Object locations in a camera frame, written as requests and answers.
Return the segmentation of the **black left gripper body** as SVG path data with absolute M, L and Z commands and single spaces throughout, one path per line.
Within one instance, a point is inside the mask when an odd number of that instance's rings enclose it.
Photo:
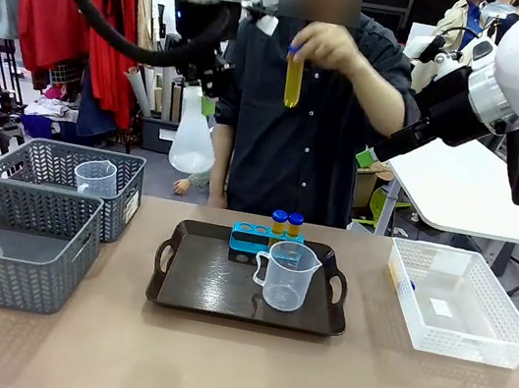
M 233 66 L 225 59 L 220 47 L 237 34 L 241 5 L 234 2 L 198 4 L 175 0 L 175 27 L 178 38 L 167 40 L 167 50 L 190 52 L 174 65 L 185 77 L 192 74 L 203 80 L 220 80 L 222 92 L 231 82 Z

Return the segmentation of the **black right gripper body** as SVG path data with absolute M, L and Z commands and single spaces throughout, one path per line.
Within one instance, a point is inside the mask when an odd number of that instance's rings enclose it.
M 434 77 L 416 94 L 421 112 L 415 124 L 418 139 L 441 139 L 448 146 L 458 146 L 480 136 L 482 121 L 470 102 L 469 77 L 469 72 L 455 70 Z

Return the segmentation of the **person's left hand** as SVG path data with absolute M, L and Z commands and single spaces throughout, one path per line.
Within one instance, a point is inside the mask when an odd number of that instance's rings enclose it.
M 363 65 L 363 56 L 349 30 L 340 25 L 313 22 L 292 40 L 289 53 L 294 62 L 310 61 L 318 68 L 351 77 Z

